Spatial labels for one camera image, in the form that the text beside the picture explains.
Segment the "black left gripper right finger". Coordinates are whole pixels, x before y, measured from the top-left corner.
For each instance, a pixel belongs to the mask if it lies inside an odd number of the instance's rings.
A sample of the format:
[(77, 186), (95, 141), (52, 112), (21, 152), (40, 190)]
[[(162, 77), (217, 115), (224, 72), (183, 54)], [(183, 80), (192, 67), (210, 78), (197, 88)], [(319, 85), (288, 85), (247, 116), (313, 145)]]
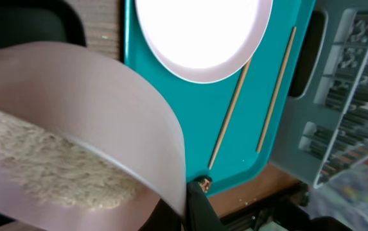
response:
[(186, 230), (226, 231), (197, 182), (187, 184)]

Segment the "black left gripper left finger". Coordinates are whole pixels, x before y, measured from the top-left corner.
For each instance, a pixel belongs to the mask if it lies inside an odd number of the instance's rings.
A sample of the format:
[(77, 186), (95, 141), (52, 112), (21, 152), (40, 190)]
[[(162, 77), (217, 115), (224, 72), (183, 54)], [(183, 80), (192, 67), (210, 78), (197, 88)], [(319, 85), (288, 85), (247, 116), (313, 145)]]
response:
[(139, 231), (181, 231), (181, 228), (180, 217), (160, 199)]

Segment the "brown food scrap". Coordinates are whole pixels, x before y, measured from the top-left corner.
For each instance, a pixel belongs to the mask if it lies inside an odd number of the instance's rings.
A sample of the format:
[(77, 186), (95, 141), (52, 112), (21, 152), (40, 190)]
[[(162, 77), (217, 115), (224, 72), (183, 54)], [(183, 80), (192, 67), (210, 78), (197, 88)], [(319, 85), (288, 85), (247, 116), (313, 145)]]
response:
[(210, 178), (209, 176), (200, 176), (196, 178), (195, 181), (199, 184), (201, 190), (204, 193), (209, 192), (212, 184), (212, 178)]

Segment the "small pink bowl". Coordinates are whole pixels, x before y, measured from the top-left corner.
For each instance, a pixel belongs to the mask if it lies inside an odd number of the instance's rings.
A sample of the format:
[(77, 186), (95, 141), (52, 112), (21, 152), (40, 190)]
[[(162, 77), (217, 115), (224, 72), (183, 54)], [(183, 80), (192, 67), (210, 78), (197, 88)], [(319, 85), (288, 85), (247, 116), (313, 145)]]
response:
[(0, 49), (0, 110), (87, 148), (145, 185), (126, 205), (90, 212), (39, 206), (0, 169), (0, 214), (46, 230), (138, 230), (159, 200), (186, 215), (180, 123), (162, 95), (122, 63), (59, 42)]

